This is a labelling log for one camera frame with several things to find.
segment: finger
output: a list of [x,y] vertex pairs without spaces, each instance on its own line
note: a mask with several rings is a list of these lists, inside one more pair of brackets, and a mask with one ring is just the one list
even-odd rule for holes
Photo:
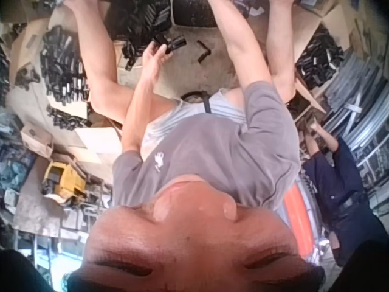
[[158,51],[156,52],[155,57],[157,57],[158,59],[162,59],[162,57],[165,56],[166,49],[166,44],[161,45],[161,47],[159,47]]
[[170,52],[168,55],[165,55],[162,61],[166,62],[167,60],[170,59],[171,56],[173,56],[173,52]]
[[154,49],[155,49],[155,42],[150,42],[150,44],[148,44],[147,48],[145,49],[144,53],[145,54],[151,54],[151,55],[154,55]]

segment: metal rod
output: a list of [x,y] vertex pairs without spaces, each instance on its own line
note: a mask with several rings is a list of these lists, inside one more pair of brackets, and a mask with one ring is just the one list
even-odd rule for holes
[[34,234],[32,254],[33,254],[33,258],[34,258],[34,263],[33,264],[34,264],[34,267],[36,269],[38,268],[38,264],[36,263],[36,258],[38,257],[37,250],[38,250],[38,239],[37,239],[36,234]]

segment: black strap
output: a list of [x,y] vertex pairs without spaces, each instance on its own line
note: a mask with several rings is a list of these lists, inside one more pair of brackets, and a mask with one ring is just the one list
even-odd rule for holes
[[189,97],[191,96],[198,96],[202,99],[203,103],[204,103],[204,108],[205,108],[205,112],[207,114],[211,114],[211,104],[209,103],[209,98],[211,97],[207,91],[191,91],[191,92],[188,92],[186,94],[184,94],[183,96],[181,96],[181,99],[183,101],[187,100]]

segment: t-shirt logo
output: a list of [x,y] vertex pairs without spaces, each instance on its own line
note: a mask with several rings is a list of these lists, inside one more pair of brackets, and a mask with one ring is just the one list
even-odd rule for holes
[[164,166],[164,153],[163,152],[158,152],[154,156],[156,160],[156,170],[160,172],[160,168]]

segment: person in navy clothing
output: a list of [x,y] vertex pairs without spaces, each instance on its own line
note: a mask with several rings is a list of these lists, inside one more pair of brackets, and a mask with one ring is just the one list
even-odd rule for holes
[[311,158],[303,164],[317,189],[317,202],[338,266],[344,266],[355,250],[369,240],[389,246],[388,234],[369,207],[351,150],[342,138],[334,138],[317,122],[310,126],[332,152],[334,167],[326,160],[308,131],[305,142]]

